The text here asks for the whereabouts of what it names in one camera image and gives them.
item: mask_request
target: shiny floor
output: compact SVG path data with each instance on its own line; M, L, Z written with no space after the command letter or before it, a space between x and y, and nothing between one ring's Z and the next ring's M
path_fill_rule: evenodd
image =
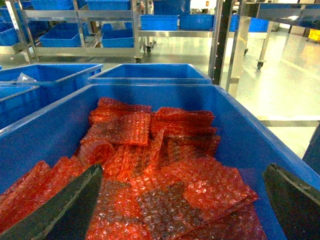
M157 38L152 53L143 63L188 63L208 72L211 39ZM304 37L272 32L265 55L266 62L257 70L263 39L251 38L244 58L236 99L256 117L320 116L320 44ZM232 40L221 86L226 85ZM135 63L132 58L41 57L41 63L103 63L104 70L121 63ZM25 65L21 54L0 56L3 69ZM315 127L270 127L299 157L303 157Z

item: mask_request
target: plastic bag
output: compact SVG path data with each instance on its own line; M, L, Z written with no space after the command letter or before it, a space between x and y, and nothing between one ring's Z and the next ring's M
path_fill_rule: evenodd
M23 72L20 73L20 75L18 76L18 78L15 81L19 82L19 83L30 83L30 82L36 83L37 82L37 80L24 74Z

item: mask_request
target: stainless steel rack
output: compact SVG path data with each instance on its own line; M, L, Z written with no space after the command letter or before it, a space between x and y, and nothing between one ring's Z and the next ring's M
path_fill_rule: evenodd
M320 4L243 2L239 7L239 15L239 27L234 33L226 85L226 90L233 97L236 97L238 91L251 17L271 21L260 58L257 60L258 70L265 62L264 57L273 22L320 30Z
M137 63L140 62L143 54L141 49L144 46L144 38L138 35L138 19L141 13L141 5L137 5L136 0L131 0L131 10L88 10L88 6L78 8L77 0L73 0L74 10L23 10L20 0L17 0L20 11L22 12L23 21L20 22L15 9L14 0L6 0L6 5L11 15L12 22L16 28L22 44L8 48L6 52L16 53L20 50L26 52L26 61L33 62L38 61L38 56L64 56L64 57L133 57ZM81 47L42 47L40 42L37 42L32 38L28 27L29 21L66 21L78 24L78 30L80 34ZM92 34L90 37L85 38L82 23L98 21L122 21L132 22L134 47L98 47L101 42L101 31ZM31 40L31 47L33 48L33 54L24 36L23 26L27 29L29 39Z

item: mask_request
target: factory floor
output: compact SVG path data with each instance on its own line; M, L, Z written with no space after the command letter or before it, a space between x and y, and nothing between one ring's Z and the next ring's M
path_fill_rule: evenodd
M210 38L157 37L151 54L142 63L187 63L208 73ZM263 39L250 38L244 57L236 99L258 118L299 118L319 116L320 120L320 44L283 32L272 32L265 55L266 62L257 70ZM228 74L232 39L226 51L223 81ZM103 63L106 70L134 58L41 57L41 63ZM3 69L26 65L22 54L0 56ZM299 157L303 157L316 129L314 126L270 127Z

